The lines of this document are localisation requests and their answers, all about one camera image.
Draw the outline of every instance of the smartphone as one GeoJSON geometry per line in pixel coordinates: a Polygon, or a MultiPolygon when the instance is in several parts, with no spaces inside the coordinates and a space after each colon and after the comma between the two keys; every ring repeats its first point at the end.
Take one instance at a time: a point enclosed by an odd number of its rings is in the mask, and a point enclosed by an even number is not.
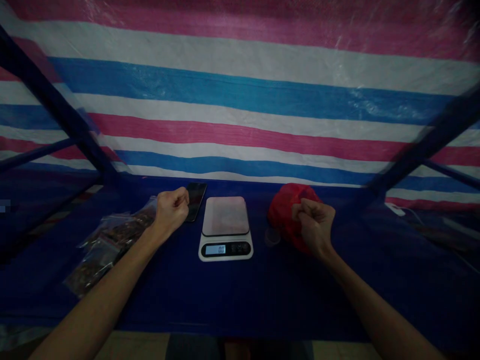
{"type": "Polygon", "coordinates": [[[201,182],[191,182],[186,187],[188,191],[188,197],[190,204],[188,204],[188,216],[185,219],[186,223],[192,223],[197,218],[197,214],[200,210],[200,205],[204,199],[205,191],[207,190],[207,184],[201,182]]]}

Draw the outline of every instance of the digital kitchen scale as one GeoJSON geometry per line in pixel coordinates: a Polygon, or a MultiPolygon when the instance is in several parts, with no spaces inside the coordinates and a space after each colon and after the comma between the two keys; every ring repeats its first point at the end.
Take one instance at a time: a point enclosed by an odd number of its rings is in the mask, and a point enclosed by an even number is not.
{"type": "Polygon", "coordinates": [[[209,197],[198,247],[200,260],[247,260],[253,254],[245,199],[241,196],[209,197]]]}

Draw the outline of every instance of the plastic bag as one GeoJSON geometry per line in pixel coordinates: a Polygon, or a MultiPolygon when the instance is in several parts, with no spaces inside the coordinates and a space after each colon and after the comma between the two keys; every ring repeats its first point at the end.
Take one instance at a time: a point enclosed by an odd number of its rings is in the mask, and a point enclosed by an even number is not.
{"type": "Polygon", "coordinates": [[[107,238],[100,238],[63,282],[79,299],[83,298],[100,279],[114,267],[120,248],[107,238]]]}
{"type": "Polygon", "coordinates": [[[142,207],[139,211],[134,213],[132,216],[144,226],[148,228],[153,224],[155,220],[155,215],[157,214],[157,197],[150,196],[150,199],[146,202],[145,206],[142,207]]]}
{"type": "Polygon", "coordinates": [[[267,219],[271,227],[277,230],[283,239],[292,243],[302,253],[311,255],[312,253],[302,237],[301,223],[292,219],[292,206],[300,204],[302,198],[322,202],[308,185],[296,183],[283,185],[273,197],[268,209],[267,219]]]}
{"type": "Polygon", "coordinates": [[[101,236],[108,238],[122,250],[128,250],[142,236],[146,228],[145,221],[138,221],[131,216],[116,226],[104,229],[101,236]]]}
{"type": "Polygon", "coordinates": [[[82,242],[77,248],[86,248],[90,251],[95,242],[99,239],[100,234],[113,229],[114,227],[130,220],[132,217],[129,212],[117,213],[104,216],[100,220],[97,228],[82,242]]]}

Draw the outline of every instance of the clear plastic bag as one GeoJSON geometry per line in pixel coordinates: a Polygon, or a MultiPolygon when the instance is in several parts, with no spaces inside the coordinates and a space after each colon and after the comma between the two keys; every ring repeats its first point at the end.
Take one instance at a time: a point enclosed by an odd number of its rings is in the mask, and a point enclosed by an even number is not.
{"type": "Polygon", "coordinates": [[[116,226],[131,219],[132,217],[129,212],[117,213],[102,217],[97,228],[77,247],[85,248],[87,251],[90,251],[92,246],[99,239],[100,234],[108,232],[116,226]]]}
{"type": "Polygon", "coordinates": [[[150,196],[147,203],[139,211],[134,213],[132,216],[144,227],[148,228],[153,224],[155,220],[155,215],[157,214],[157,197],[150,196]]]}
{"type": "Polygon", "coordinates": [[[104,229],[101,236],[108,238],[122,250],[128,250],[142,236],[147,226],[135,217],[128,217],[116,226],[104,229]]]}
{"type": "Polygon", "coordinates": [[[120,250],[118,246],[100,235],[88,254],[63,283],[79,299],[83,298],[114,267],[120,250]]]}

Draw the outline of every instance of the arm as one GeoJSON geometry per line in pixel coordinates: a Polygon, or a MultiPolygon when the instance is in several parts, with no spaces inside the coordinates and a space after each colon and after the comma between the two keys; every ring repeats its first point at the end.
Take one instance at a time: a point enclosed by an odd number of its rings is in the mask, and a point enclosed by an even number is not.
{"type": "Polygon", "coordinates": [[[33,352],[30,359],[93,359],[112,332],[137,280],[157,249],[184,222],[184,187],[157,197],[153,224],[33,352]]]}
{"type": "Polygon", "coordinates": [[[303,240],[343,288],[382,359],[445,359],[335,252],[330,241],[333,207],[302,199],[292,212],[293,218],[301,221],[303,240]]]}

